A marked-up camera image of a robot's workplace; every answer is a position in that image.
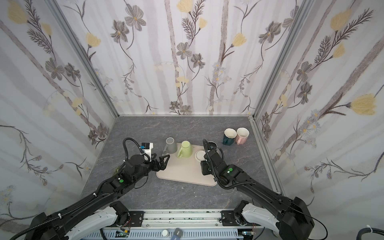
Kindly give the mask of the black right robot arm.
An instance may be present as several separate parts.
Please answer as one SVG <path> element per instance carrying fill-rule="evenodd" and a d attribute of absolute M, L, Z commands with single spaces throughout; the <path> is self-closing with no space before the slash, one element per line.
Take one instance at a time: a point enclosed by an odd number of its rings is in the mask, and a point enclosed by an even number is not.
<path fill-rule="evenodd" d="M 312 217 L 306 203 L 295 197 L 290 199 L 272 191 L 252 179 L 236 165 L 227 165 L 217 150 L 203 140 L 205 150 L 202 172 L 214 176 L 215 182 L 225 190 L 236 188 L 269 211 L 277 220 L 274 224 L 283 240 L 308 240 L 315 227 L 316 218 Z"/>

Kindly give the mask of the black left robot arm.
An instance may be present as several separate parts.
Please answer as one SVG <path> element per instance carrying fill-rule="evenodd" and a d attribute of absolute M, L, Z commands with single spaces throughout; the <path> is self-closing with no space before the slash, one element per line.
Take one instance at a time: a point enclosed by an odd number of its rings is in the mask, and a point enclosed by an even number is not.
<path fill-rule="evenodd" d="M 170 155 L 157 157 L 151 153 L 150 143 L 140 145 L 132 138 L 123 139 L 123 148 L 125 158 L 117 173 L 102 181 L 92 194 L 49 216 L 39 214 L 29 228 L 11 239 L 25 236 L 26 240 L 68 240 L 68 233 L 81 221 L 135 189 L 136 183 L 150 172 L 165 170 L 170 159 Z"/>

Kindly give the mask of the dark green mug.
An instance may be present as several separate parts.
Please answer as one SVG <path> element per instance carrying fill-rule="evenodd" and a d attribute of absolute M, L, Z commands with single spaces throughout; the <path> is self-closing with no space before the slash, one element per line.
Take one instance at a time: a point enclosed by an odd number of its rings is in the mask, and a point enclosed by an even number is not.
<path fill-rule="evenodd" d="M 237 137 L 237 132 L 234 129 L 227 128 L 224 131 L 224 137 L 223 137 L 223 145 L 230 146 L 235 142 L 235 139 Z"/>

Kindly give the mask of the black mug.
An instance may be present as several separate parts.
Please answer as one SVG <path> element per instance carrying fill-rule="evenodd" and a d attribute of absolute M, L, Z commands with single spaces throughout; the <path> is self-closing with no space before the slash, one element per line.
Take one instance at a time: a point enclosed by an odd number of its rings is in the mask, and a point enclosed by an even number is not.
<path fill-rule="evenodd" d="M 218 148 L 217 144 L 215 142 L 208 142 L 208 149 L 209 151 L 216 151 Z"/>

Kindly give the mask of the pink mug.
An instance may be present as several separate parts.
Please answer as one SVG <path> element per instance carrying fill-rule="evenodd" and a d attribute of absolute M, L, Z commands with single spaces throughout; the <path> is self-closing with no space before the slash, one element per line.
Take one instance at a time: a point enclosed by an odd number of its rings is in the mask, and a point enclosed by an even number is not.
<path fill-rule="evenodd" d="M 247 141 L 249 135 L 250 135 L 250 132 L 248 129 L 243 128 L 243 127 L 238 128 L 237 129 L 237 136 L 235 139 L 236 144 L 237 145 L 243 145 Z"/>

